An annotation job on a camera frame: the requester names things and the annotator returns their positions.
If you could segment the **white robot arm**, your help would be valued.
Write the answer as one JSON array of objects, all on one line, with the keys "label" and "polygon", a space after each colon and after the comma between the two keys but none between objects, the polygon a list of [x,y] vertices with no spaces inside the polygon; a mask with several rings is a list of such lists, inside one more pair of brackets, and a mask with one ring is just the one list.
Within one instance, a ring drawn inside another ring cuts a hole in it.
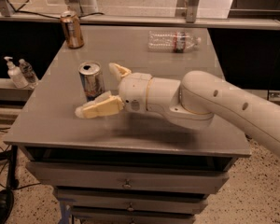
[{"label": "white robot arm", "polygon": [[280,105],[204,71],[190,71],[176,80],[134,73],[117,63],[109,70],[119,82],[119,93],[104,92],[78,107],[77,117],[112,116],[121,110],[156,113],[177,126],[197,130],[219,116],[280,159]]}]

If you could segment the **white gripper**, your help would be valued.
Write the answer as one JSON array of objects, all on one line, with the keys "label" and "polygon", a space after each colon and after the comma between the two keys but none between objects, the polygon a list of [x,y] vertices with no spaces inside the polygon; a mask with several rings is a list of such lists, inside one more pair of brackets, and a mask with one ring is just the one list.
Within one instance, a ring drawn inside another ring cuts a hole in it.
[{"label": "white gripper", "polygon": [[146,112],[147,87],[151,74],[132,73],[129,68],[110,63],[110,73],[119,84],[119,95],[106,91],[93,101],[79,106],[75,115],[81,119],[93,119],[118,114],[124,107],[127,112]]}]

